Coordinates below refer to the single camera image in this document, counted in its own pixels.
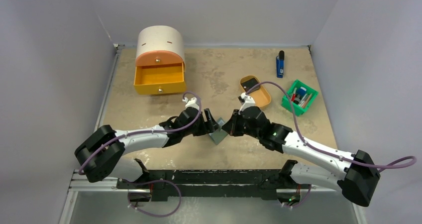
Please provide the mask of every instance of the blue object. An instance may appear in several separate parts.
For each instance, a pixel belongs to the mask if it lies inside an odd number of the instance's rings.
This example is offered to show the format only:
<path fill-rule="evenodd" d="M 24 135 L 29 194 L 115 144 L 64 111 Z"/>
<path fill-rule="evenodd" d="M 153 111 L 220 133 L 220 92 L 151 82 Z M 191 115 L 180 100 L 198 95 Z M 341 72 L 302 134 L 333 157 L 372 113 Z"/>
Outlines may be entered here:
<path fill-rule="evenodd" d="M 306 88 L 305 87 L 300 87 L 299 89 L 296 90 L 296 94 L 300 95 L 300 96 L 304 96 L 306 94 Z"/>
<path fill-rule="evenodd" d="M 277 77 L 282 78 L 284 75 L 284 51 L 280 51 L 276 57 Z"/>

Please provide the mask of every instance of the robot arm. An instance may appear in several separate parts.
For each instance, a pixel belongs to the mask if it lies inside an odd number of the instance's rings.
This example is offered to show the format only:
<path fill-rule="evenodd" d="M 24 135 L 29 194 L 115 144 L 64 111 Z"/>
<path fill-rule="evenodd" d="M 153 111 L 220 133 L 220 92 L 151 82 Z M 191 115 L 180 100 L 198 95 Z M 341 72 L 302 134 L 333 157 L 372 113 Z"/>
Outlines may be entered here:
<path fill-rule="evenodd" d="M 380 179 L 376 168 L 367 168 L 315 151 L 301 142 L 298 133 L 278 123 L 272 123 L 264 112 L 255 106 L 252 97 L 243 93 L 239 97 L 242 106 L 234 110 L 222 129 L 231 136 L 249 135 L 257 138 L 269 150 L 291 154 L 317 166 L 308 166 L 289 160 L 284 169 L 297 184 L 313 184 L 341 191 L 350 201 L 367 207 Z M 306 141 L 320 150 L 335 153 L 367 164 L 374 164 L 369 154 L 358 150 L 356 154 L 327 147 L 310 139 Z"/>
<path fill-rule="evenodd" d="M 81 165 L 89 159 L 83 169 L 88 181 L 93 183 L 101 181 L 105 177 L 117 177 L 130 182 L 136 181 L 148 170 L 141 160 L 122 156 L 146 148 L 169 147 L 179 143 L 187 135 L 201 136 L 219 128 L 210 110 L 204 109 L 206 121 L 201 112 L 192 125 L 180 129 L 195 119 L 200 107 L 196 98 L 190 100 L 185 98 L 184 102 L 186 102 L 185 110 L 179 116 L 171 117 L 150 128 L 113 130 L 110 125 L 103 125 L 97 129 L 75 151 L 75 156 Z M 90 158 L 101 145 L 117 137 L 121 138 Z"/>

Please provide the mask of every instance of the orange drawer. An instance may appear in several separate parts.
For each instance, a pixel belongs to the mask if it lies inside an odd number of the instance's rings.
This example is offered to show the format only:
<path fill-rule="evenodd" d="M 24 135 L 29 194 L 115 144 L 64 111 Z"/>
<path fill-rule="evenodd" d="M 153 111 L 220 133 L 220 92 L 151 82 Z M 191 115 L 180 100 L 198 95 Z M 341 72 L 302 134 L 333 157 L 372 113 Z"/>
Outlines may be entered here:
<path fill-rule="evenodd" d="M 186 91 L 183 63 L 136 66 L 134 87 L 140 95 L 170 94 Z"/>

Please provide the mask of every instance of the blue lighter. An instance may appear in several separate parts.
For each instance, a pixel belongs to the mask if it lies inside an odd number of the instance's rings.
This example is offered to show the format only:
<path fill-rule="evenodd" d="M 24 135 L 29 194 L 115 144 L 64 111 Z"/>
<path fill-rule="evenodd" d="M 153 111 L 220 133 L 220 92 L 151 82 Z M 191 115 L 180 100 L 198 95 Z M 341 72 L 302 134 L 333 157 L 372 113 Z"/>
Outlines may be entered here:
<path fill-rule="evenodd" d="M 277 77 L 282 78 L 284 75 L 284 51 L 280 51 L 276 57 Z"/>

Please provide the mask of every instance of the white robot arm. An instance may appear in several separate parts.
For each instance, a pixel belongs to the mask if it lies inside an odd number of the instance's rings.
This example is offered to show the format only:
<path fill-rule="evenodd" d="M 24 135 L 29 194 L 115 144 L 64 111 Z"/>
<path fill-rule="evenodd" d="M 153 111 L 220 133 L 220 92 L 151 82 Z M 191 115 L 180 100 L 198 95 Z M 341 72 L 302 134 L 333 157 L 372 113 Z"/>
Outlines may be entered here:
<path fill-rule="evenodd" d="M 361 206 L 368 206 L 380 178 L 376 168 L 362 167 L 342 158 L 374 164 L 369 154 L 358 150 L 356 154 L 327 147 L 305 138 L 310 144 L 302 142 L 299 134 L 291 128 L 278 123 L 271 123 L 260 108 L 255 106 L 251 96 L 242 93 L 239 97 L 241 108 L 234 110 L 230 120 L 222 129 L 231 136 L 244 134 L 255 137 L 270 150 L 290 154 L 305 159 L 316 166 L 289 160 L 290 178 L 297 184 L 312 184 L 341 191 L 350 201 Z M 315 148 L 335 153 L 334 158 L 318 152 Z"/>

